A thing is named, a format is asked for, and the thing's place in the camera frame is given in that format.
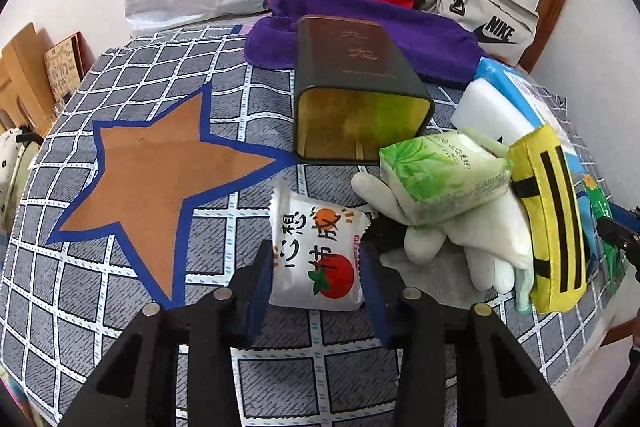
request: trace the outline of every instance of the nike logo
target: nike logo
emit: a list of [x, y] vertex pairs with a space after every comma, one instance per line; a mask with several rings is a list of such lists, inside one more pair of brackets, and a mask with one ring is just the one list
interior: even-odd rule
[[509, 42], [509, 39], [515, 32], [515, 28], [509, 26], [506, 22], [498, 19], [495, 15], [487, 24], [481, 24], [474, 30], [474, 35], [478, 39], [478, 42], [484, 44], [515, 44], [515, 42]]

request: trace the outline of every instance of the purple towel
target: purple towel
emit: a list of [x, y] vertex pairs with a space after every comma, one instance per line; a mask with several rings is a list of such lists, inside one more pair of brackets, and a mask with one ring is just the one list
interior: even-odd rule
[[265, 70], [293, 68], [298, 56], [297, 23], [303, 15], [374, 21], [400, 48], [414, 70], [431, 82], [466, 86], [485, 55], [473, 33], [439, 15], [373, 0], [265, 0], [273, 11], [260, 19], [244, 46], [246, 61]]

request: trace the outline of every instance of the orange illustration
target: orange illustration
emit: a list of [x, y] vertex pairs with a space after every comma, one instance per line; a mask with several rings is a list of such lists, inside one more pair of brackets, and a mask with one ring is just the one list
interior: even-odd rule
[[591, 190], [595, 190], [596, 188], [598, 188], [598, 184], [595, 182], [595, 180], [591, 177], [590, 174], [587, 174], [584, 177], [584, 184], [587, 186], [587, 188], [590, 188]]
[[330, 208], [321, 208], [314, 214], [315, 228], [318, 230], [333, 230], [336, 229], [336, 224], [340, 221], [339, 216]]

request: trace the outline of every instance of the brown star pattern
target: brown star pattern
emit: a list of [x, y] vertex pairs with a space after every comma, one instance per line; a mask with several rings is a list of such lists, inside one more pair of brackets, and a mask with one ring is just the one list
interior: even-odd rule
[[102, 128], [104, 173], [60, 226], [75, 232], [119, 222], [169, 298], [183, 201], [274, 162], [201, 141], [202, 97], [197, 94], [148, 127]]

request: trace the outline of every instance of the white snack packet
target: white snack packet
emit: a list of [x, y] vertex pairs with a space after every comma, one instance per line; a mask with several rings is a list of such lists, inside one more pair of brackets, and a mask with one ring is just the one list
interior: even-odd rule
[[366, 214], [292, 192], [274, 183], [270, 223], [273, 286], [270, 304], [354, 311], [362, 304], [358, 247]]

